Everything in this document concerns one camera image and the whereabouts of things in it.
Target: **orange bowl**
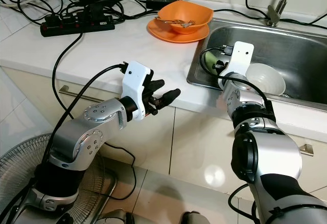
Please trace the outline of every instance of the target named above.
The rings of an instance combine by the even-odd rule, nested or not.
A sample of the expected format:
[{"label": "orange bowl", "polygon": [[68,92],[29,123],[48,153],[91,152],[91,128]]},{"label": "orange bowl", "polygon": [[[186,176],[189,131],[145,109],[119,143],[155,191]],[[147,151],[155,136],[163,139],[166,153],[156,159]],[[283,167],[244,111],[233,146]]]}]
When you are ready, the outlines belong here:
[{"label": "orange bowl", "polygon": [[180,24],[170,24],[172,29],[179,34],[192,34],[196,32],[203,25],[210,22],[213,15],[214,11],[212,9],[187,1],[175,1],[158,12],[158,16],[163,20],[195,21],[194,25],[187,28],[183,28]]}]

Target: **sink basin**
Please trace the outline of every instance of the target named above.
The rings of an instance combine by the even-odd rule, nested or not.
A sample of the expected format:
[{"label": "sink basin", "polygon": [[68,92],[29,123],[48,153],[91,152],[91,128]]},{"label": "sink basin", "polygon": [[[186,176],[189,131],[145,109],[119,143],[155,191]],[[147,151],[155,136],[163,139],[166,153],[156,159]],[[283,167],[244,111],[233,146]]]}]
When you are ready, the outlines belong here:
[{"label": "sink basin", "polygon": [[[251,63],[264,63],[275,68],[286,83],[281,96],[267,94],[272,100],[327,111],[327,36],[286,29],[227,21],[214,18],[210,34],[197,46],[188,82],[218,89],[217,80],[205,73],[199,64],[199,54],[210,47],[236,41],[254,45]],[[229,61],[219,51],[212,53],[221,61]]]}]

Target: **white countertop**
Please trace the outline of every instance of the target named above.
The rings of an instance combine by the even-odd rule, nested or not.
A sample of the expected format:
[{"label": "white countertop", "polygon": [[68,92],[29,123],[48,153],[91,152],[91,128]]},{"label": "white countertop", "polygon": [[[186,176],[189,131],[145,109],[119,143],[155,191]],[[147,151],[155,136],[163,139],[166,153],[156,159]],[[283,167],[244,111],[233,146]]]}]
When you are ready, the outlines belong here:
[{"label": "white countertop", "polygon": [[[200,2],[215,9],[222,6],[221,3]],[[133,5],[133,10],[125,14],[139,12],[132,3],[127,3],[127,7],[129,4]],[[262,24],[258,20],[230,13],[215,13],[214,17]],[[154,70],[154,79],[164,79],[166,85],[157,94],[175,88],[181,90],[172,106],[228,118],[225,105],[218,99],[221,92],[186,82],[198,43],[174,44],[153,37],[147,31],[151,19],[153,16],[145,16],[116,25],[113,31],[84,34],[63,57],[56,77],[85,84],[110,65],[135,60]],[[280,23],[279,26],[327,35],[326,30],[312,27],[290,23]],[[58,56],[77,36],[44,38],[38,26],[29,24],[0,43],[0,66],[51,77]],[[110,71],[95,81],[92,87],[119,93],[122,78],[118,70]],[[273,106],[277,123],[286,133],[327,142],[327,112],[280,102],[273,102]]]}]

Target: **cabinet handle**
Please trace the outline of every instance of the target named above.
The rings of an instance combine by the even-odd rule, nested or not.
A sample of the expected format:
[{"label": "cabinet handle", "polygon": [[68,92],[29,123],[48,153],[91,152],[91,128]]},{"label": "cabinet handle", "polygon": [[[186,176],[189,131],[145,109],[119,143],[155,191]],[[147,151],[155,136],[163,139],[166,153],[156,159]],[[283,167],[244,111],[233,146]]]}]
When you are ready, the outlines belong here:
[{"label": "cabinet handle", "polygon": [[304,144],[303,146],[300,146],[300,152],[303,155],[308,155],[308,156],[311,156],[311,157],[314,156],[313,147],[310,144]]},{"label": "cabinet handle", "polygon": [[[65,94],[65,95],[70,95],[70,96],[73,96],[73,97],[77,97],[78,94],[73,93],[73,92],[70,92],[68,90],[69,90],[69,86],[68,85],[64,85],[59,90],[59,93]],[[101,102],[104,101],[104,100],[97,99],[97,98],[94,98],[94,97],[91,97],[91,96],[87,96],[87,95],[81,96],[81,99],[88,100],[88,101],[95,102],[95,103],[101,103]]]}]

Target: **faucet handle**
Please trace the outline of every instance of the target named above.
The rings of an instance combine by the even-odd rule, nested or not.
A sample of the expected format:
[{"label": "faucet handle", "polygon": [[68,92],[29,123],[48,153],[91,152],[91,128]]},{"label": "faucet handle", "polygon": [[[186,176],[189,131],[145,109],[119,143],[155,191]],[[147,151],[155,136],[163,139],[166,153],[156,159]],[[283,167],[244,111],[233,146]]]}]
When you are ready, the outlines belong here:
[{"label": "faucet handle", "polygon": [[270,17],[270,20],[267,21],[267,25],[272,27],[277,26],[277,23],[279,22],[281,15],[275,11],[272,5],[268,5],[268,15]]}]

